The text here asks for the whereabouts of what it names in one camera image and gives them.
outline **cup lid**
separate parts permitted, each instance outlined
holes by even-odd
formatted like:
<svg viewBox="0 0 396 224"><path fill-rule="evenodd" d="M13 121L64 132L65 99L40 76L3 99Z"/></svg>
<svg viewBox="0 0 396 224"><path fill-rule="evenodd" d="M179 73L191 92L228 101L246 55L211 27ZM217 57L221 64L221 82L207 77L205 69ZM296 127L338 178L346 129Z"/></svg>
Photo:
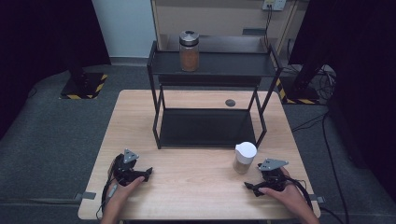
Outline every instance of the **cup lid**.
<svg viewBox="0 0 396 224"><path fill-rule="evenodd" d="M194 31L183 31L180 33L178 42L186 47L193 47L199 43L199 34Z"/></svg>
<svg viewBox="0 0 396 224"><path fill-rule="evenodd" d="M249 142L243 142L239 145L236 145L235 149L237 151L237 159L244 164L251 163L257 154L256 146Z"/></svg>

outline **glass jar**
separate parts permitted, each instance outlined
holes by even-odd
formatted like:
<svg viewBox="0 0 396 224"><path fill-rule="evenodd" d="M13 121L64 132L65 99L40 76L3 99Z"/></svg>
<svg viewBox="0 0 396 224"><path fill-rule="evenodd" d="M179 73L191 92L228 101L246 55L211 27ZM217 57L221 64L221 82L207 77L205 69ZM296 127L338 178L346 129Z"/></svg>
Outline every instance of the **glass jar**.
<svg viewBox="0 0 396 224"><path fill-rule="evenodd" d="M199 66L199 35L194 31L183 31L179 36L180 66L183 71L193 72Z"/></svg>

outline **controller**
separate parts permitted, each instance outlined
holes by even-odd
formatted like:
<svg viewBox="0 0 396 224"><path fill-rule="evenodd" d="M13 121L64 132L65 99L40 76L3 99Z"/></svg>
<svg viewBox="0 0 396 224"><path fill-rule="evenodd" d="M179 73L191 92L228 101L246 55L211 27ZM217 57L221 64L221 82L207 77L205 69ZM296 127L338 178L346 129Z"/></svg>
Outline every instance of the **controller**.
<svg viewBox="0 0 396 224"><path fill-rule="evenodd" d="M273 159L266 159L263 163L259 163L259 170L262 172L263 182L257 185L249 184L245 182L245 186L248 189L253 190L256 197L264 195L259 192L259 188L269 188L277 191L285 189L285 183L288 181L287 177L283 175L280 167L289 164L287 161L277 161Z"/></svg>
<svg viewBox="0 0 396 224"><path fill-rule="evenodd" d="M136 160L139 158L137 154L134 154L129 149L125 149L124 154L120 154L114 160L113 175L119 182L119 184L126 186L137 179L140 176L145 177L145 182L149 181L149 177L152 173L152 167L147 169L147 171L136 171L134 166L136 165Z"/></svg>

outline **wall socket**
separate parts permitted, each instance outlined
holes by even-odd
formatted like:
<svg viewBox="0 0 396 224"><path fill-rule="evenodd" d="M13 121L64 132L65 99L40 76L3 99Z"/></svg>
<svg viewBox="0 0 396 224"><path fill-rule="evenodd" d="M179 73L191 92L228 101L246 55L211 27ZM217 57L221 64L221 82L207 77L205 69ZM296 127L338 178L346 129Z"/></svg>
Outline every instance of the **wall socket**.
<svg viewBox="0 0 396 224"><path fill-rule="evenodd" d="M273 11L281 11L286 5L287 0L264 0L262 3L262 10L269 10L268 6L271 6Z"/></svg>

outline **black curtain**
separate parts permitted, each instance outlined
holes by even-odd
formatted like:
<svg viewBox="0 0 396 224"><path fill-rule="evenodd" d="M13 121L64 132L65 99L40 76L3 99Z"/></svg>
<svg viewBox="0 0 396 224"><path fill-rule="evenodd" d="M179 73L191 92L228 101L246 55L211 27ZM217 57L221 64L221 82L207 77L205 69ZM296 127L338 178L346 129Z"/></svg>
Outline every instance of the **black curtain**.
<svg viewBox="0 0 396 224"><path fill-rule="evenodd" d="M290 63L304 64L323 29L332 29L326 64L336 72L329 105L352 160L370 168L396 201L396 3L311 0ZM326 20L333 20L326 27Z"/></svg>
<svg viewBox="0 0 396 224"><path fill-rule="evenodd" d="M91 0L2 0L0 29L0 138L37 81L110 64Z"/></svg>

